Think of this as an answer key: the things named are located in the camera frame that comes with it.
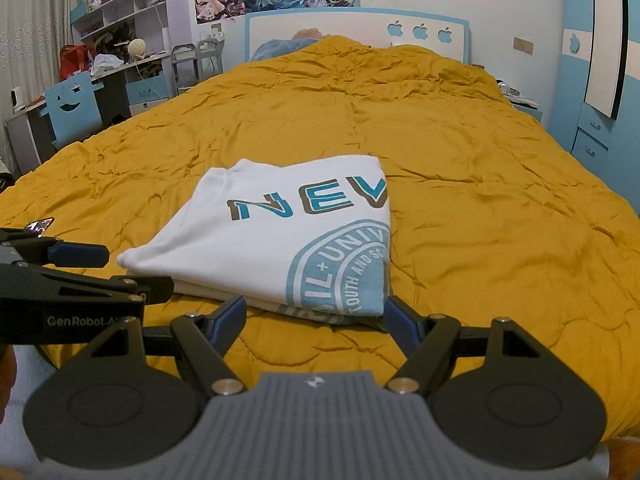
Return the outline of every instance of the folded white shirt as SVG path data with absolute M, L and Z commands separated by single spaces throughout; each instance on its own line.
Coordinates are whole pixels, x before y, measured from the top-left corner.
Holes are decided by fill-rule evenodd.
M 377 158 L 343 155 L 279 168 L 212 168 L 146 245 L 118 264 L 168 274 L 175 290 L 322 322 L 381 316 L 389 204 Z

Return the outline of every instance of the blue chair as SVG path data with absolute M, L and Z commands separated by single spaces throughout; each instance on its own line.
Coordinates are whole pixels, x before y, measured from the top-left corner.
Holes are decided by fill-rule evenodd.
M 80 72 L 44 91 L 46 106 L 41 107 L 40 115 L 49 114 L 57 150 L 102 129 L 94 91 L 103 87 L 102 83 L 93 85 L 88 72 Z

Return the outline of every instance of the wall switch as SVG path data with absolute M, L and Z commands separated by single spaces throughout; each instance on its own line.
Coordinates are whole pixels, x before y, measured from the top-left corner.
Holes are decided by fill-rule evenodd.
M 513 47 L 526 54 L 533 54 L 533 43 L 522 38 L 513 38 Z

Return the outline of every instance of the person's hand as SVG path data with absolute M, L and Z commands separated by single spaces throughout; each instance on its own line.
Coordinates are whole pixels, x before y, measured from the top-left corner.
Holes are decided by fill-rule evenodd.
M 14 349 L 9 346 L 0 358 L 0 422 L 4 419 L 4 409 L 9 403 L 9 394 L 15 384 L 15 374 Z

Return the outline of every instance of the white plastic bag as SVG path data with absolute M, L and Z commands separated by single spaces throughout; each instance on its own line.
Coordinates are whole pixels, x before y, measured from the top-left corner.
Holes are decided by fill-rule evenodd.
M 91 66 L 91 76 L 97 76 L 107 73 L 109 70 L 120 67 L 124 61 L 113 54 L 98 54 Z

